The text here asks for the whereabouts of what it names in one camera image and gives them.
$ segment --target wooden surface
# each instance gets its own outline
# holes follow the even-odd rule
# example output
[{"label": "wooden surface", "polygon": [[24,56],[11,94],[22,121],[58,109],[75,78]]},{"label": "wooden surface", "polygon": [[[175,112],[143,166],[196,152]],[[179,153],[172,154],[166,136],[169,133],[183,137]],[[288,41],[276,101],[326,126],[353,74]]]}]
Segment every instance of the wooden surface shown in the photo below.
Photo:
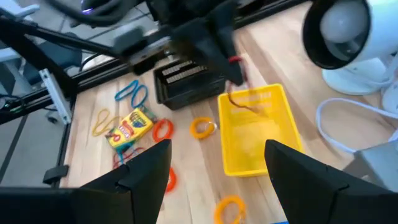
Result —
[{"label": "wooden surface", "polygon": [[[305,152],[338,169],[351,155],[333,149],[319,135],[315,111],[325,99],[346,97],[379,106],[379,95],[348,97],[328,88],[321,69],[309,61],[303,49],[302,21],[310,3],[299,5],[236,32],[236,45],[246,59],[248,74],[255,86],[283,84],[297,123]],[[79,187],[112,169],[114,151],[105,137],[93,137],[91,129],[97,113],[108,108],[112,115],[125,116],[130,101],[114,101],[114,95],[137,77],[127,74],[78,95],[65,163],[69,174],[61,187]],[[220,131],[202,141],[193,139],[189,126],[197,116],[218,121],[216,97],[178,111],[170,111],[155,100],[152,72],[140,76],[148,86],[148,106],[158,117],[170,119],[175,126],[172,138],[172,166],[178,182],[164,197],[158,223],[213,223],[217,202],[227,195],[239,195],[247,205],[247,223],[286,221],[268,176],[237,178],[224,175]],[[386,142],[395,129],[392,121],[353,105],[333,103],[325,108],[323,127],[334,138],[355,149]],[[145,148],[154,144],[151,133],[138,143]],[[227,221],[234,208],[225,213]]]}]

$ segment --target orange rubber band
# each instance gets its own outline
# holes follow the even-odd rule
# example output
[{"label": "orange rubber band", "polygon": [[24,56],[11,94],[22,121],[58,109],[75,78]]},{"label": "orange rubber band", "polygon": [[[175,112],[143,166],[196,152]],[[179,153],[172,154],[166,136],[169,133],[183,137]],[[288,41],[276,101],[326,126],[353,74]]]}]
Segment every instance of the orange rubber band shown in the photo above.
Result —
[{"label": "orange rubber band", "polygon": [[173,168],[170,167],[169,182],[167,183],[166,193],[174,189],[177,183],[177,177],[175,176]]},{"label": "orange rubber band", "polygon": [[243,202],[243,200],[236,195],[232,196],[227,196],[223,198],[217,205],[216,211],[214,213],[214,223],[215,224],[222,224],[223,220],[221,218],[221,215],[223,214],[224,209],[227,207],[227,205],[235,203],[238,206],[239,213],[238,216],[235,218],[235,220],[232,222],[232,224],[239,224],[241,221],[243,221],[246,218],[246,206]]},{"label": "orange rubber band", "polygon": [[209,118],[209,117],[195,118],[192,121],[191,127],[190,127],[191,135],[195,139],[204,139],[207,136],[211,135],[213,133],[213,131],[215,130],[215,126],[214,125],[209,125],[204,132],[198,133],[197,132],[197,126],[198,126],[199,123],[212,123],[212,122],[211,122],[211,118]]},{"label": "orange rubber band", "polygon": [[[159,138],[157,133],[159,132],[159,130],[161,129],[161,127],[167,124],[167,126],[169,127],[169,129],[167,130],[167,133],[165,134],[165,136]],[[152,137],[154,138],[155,142],[158,143],[161,140],[164,139],[171,139],[172,135],[174,133],[174,125],[171,121],[167,120],[167,119],[162,119],[158,122],[156,122],[155,126],[154,126],[154,131],[152,132]]]}]

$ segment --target yellow bin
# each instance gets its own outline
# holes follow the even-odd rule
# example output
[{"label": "yellow bin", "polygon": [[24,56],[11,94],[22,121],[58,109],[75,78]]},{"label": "yellow bin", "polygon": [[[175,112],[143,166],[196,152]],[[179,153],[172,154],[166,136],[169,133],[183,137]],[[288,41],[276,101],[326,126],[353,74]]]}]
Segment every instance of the yellow bin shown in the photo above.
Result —
[{"label": "yellow bin", "polygon": [[268,174],[264,159],[267,139],[275,139],[303,153],[282,85],[267,85],[250,91],[235,91],[232,98],[240,105],[255,105],[264,110],[263,115],[235,107],[229,102],[227,93],[218,97],[223,165],[229,176]]}]

